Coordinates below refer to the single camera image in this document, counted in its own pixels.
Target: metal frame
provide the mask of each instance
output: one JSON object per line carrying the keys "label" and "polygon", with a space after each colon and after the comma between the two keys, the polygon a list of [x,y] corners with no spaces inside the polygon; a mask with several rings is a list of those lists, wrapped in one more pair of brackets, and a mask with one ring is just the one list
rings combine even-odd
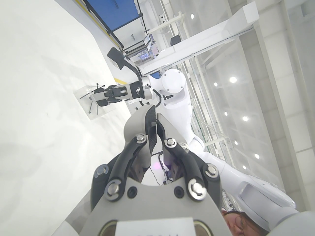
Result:
{"label": "metal frame", "polygon": [[133,21],[136,20],[136,19],[142,18],[142,22],[143,22],[143,26],[144,26],[144,28],[145,28],[145,32],[146,32],[146,34],[148,34],[147,29],[146,29],[146,27],[145,27],[144,19],[143,19],[143,13],[141,12],[140,5],[139,5],[139,1],[138,1],[138,0],[137,0],[137,4],[138,4],[139,11],[140,11],[140,13],[138,14],[138,17],[136,17],[136,18],[134,18],[134,19],[128,21],[127,23],[125,23],[125,24],[123,24],[123,25],[121,25],[121,26],[119,26],[119,27],[117,27],[117,28],[115,28],[115,29],[113,29],[113,30],[111,30],[111,29],[107,26],[107,24],[106,24],[106,23],[104,22],[104,20],[99,16],[99,14],[95,11],[95,9],[91,6],[91,4],[88,2],[88,0],[82,0],[82,1],[85,3],[86,8],[88,9],[88,11],[89,11],[89,12],[92,12],[92,13],[95,15],[95,17],[100,21],[100,23],[105,27],[105,29],[106,29],[108,35],[111,35],[111,36],[116,40],[116,42],[117,42],[117,43],[119,44],[119,46],[120,46],[120,50],[122,50],[122,49],[124,48],[124,45],[121,43],[121,41],[120,41],[120,40],[115,36],[115,34],[114,34],[114,31],[118,30],[119,28],[126,26],[127,24],[133,22]]}

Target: ceiling light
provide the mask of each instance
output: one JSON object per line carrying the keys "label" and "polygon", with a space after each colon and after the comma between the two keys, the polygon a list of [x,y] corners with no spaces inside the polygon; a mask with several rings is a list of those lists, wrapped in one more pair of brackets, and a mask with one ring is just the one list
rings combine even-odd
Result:
{"label": "ceiling light", "polygon": [[237,81],[236,77],[232,76],[232,77],[230,78],[230,82],[231,82],[231,83],[235,83],[236,81]]}

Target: black metal rod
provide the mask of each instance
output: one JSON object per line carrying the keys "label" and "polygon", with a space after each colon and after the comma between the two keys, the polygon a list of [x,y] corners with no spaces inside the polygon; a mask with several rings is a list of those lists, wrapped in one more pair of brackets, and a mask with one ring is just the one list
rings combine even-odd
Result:
{"label": "black metal rod", "polygon": [[143,13],[141,12],[141,8],[140,8],[140,4],[139,4],[138,0],[137,0],[137,4],[138,4],[138,7],[139,7],[140,14],[142,14],[141,18],[142,18],[142,21],[143,21],[143,26],[144,26],[145,32],[148,35],[148,32],[147,32],[146,27],[145,27],[144,19],[143,19]]}
{"label": "black metal rod", "polygon": [[143,42],[143,40],[141,40],[141,41],[139,41],[139,42],[133,44],[132,46],[129,46],[129,47],[125,48],[123,51],[125,51],[126,49],[131,48],[131,47],[133,47],[133,46],[135,46],[135,45],[138,45],[138,44],[141,43],[141,42]]}
{"label": "black metal rod", "polygon": [[136,48],[134,48],[134,49],[132,49],[131,51],[125,51],[127,54],[130,54],[130,53],[132,53],[132,52],[134,52],[135,50],[140,50],[141,48],[145,48],[146,46],[145,45],[141,45],[141,46],[138,46],[138,47],[136,47]]}
{"label": "black metal rod", "polygon": [[134,18],[134,19],[132,19],[132,20],[126,22],[125,24],[123,24],[123,25],[121,25],[121,26],[119,26],[119,27],[113,29],[113,30],[111,31],[111,33],[114,32],[114,31],[116,31],[116,30],[118,30],[118,29],[120,29],[120,28],[122,28],[122,27],[124,27],[124,26],[126,26],[127,24],[133,22],[134,20],[141,18],[142,16],[143,16],[143,13],[138,14],[138,16],[137,16],[136,18]]}
{"label": "black metal rod", "polygon": [[94,92],[95,90],[93,90],[93,91],[91,91],[91,92],[88,92],[86,95],[84,95],[84,96],[82,96],[82,97],[80,97],[80,99],[82,99],[83,97],[85,97],[85,96],[87,96],[88,94],[90,94],[90,93],[92,93],[92,92]]}
{"label": "black metal rod", "polygon": [[91,106],[90,106],[90,111],[89,111],[89,113],[91,113],[92,104],[93,104],[93,101],[91,102]]}

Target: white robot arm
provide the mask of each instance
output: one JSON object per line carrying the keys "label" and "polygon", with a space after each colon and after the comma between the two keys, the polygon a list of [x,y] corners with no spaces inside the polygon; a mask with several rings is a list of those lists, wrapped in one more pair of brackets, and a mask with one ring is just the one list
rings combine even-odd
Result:
{"label": "white robot arm", "polygon": [[242,210],[263,229],[270,231],[281,221],[296,214],[295,202],[271,183],[236,170],[216,156],[204,152],[204,144],[191,130],[192,108],[185,76],[167,70],[160,79],[148,76],[151,87],[163,95],[157,112],[162,113],[185,138],[189,150],[218,169],[222,188],[234,197]]}
{"label": "white robot arm", "polygon": [[[192,108],[180,71],[168,70],[160,79],[143,77],[119,51],[111,49],[108,56],[120,69],[127,66],[135,72],[138,81],[98,88],[90,99],[106,106],[151,99],[153,91],[159,96],[159,107],[156,113],[154,105],[144,105],[130,117],[124,128],[125,148],[95,170],[91,190],[54,236],[229,236],[220,210],[221,185],[258,225],[266,230],[277,226],[270,236],[293,236],[297,227],[301,233],[314,232],[314,213],[299,214],[282,191],[204,152],[203,142],[190,128]],[[151,166],[157,134],[173,183],[150,187],[141,182]]]}

